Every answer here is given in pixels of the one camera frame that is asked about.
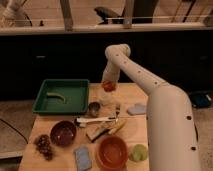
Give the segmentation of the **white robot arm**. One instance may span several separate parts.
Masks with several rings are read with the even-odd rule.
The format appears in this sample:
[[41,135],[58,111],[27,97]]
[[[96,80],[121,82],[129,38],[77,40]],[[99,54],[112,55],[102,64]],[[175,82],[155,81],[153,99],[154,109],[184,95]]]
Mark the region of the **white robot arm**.
[[123,71],[147,95],[150,171],[201,171],[192,105],[188,95],[130,59],[127,44],[110,45],[102,81],[117,83]]

